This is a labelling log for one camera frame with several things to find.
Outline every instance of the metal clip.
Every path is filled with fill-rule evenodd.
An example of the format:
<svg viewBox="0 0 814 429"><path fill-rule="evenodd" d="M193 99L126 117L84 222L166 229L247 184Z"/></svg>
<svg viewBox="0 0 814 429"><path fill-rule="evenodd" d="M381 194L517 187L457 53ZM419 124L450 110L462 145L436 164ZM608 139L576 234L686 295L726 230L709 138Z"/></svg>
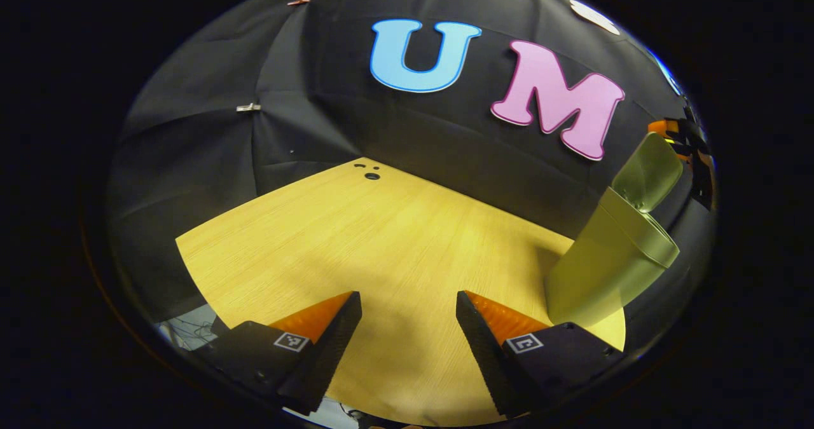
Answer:
<svg viewBox="0 0 814 429"><path fill-rule="evenodd" d="M259 104L255 104L255 102L252 102L251 104L248 105L241 105L240 107L237 107L235 110L238 111L238 113L240 113L241 111L258 111Z"/></svg>

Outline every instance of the foam letter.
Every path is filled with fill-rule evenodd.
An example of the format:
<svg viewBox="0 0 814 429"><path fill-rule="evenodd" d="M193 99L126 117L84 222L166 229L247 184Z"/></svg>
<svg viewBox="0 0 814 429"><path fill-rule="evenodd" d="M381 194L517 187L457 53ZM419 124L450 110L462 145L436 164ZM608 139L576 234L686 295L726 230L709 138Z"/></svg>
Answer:
<svg viewBox="0 0 814 429"><path fill-rule="evenodd" d="M532 95L537 93L540 129L552 133L579 113L572 127L562 131L566 146L590 160L601 160L605 154L602 142L611 125L616 104L624 91L599 73L585 76L568 88L555 53L529 41L515 40L511 49L517 53L509 90L505 98L492 104L492 114L515 125L529 125L534 116L528 111Z"/></svg>
<svg viewBox="0 0 814 429"><path fill-rule="evenodd" d="M381 84L409 92L435 92L449 87L460 76L469 41L481 30L459 22L439 22L436 30L444 34L436 66L416 72L404 64L410 33L421 29L416 20L383 20L373 24L376 41L370 53L370 72Z"/></svg>

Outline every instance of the wooden table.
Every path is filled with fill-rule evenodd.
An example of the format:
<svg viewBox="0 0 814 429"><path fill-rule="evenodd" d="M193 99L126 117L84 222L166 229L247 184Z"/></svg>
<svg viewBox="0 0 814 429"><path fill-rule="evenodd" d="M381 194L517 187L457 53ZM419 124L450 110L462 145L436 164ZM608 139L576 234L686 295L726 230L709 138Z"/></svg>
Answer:
<svg viewBox="0 0 814 429"><path fill-rule="evenodd" d="M543 275L572 242L364 158L177 239L192 278L229 327L268 324L360 291L362 319L328 397L379 417L442 426L504 419L457 324L457 291L550 324ZM587 328L622 349L622 308Z"/></svg>

